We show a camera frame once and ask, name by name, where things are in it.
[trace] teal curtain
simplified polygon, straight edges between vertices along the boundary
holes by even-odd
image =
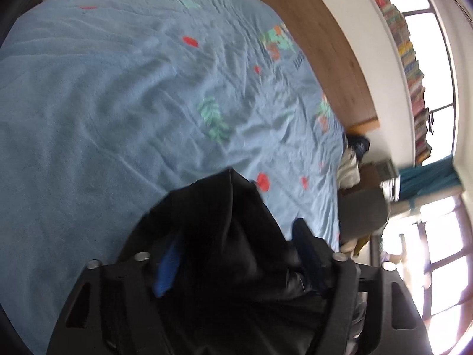
[[[399,201],[413,201],[416,197],[460,185],[453,168],[453,158],[448,156],[423,167],[401,169]]]

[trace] bed sheet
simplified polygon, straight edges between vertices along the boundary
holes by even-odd
[[[167,192],[232,166],[285,237],[338,247],[342,126],[259,0],[47,0],[0,48],[0,302],[46,353],[88,260]]]

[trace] headboard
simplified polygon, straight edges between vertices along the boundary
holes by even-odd
[[[307,56],[349,134],[379,128],[368,85],[337,21],[322,0],[262,0],[281,17]]]

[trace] black garment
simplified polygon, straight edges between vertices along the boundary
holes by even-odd
[[[142,218],[120,260],[150,251],[157,263],[177,235],[184,256],[158,303],[175,354],[307,352],[326,301],[253,183],[229,169],[171,192]]]

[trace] red dot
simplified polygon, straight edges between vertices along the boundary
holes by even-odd
[[[187,44],[190,45],[191,47],[198,47],[199,43],[197,42],[196,39],[193,39],[192,37],[189,36],[184,36],[182,40]]]
[[[256,185],[263,191],[268,192],[269,190],[269,179],[268,176],[262,172],[259,173],[258,177],[256,178]]]
[[[306,190],[307,188],[309,188],[309,181],[308,181],[308,179],[306,178],[306,176],[302,176],[302,177],[300,178],[300,182],[302,183],[302,188],[304,188],[305,190]]]

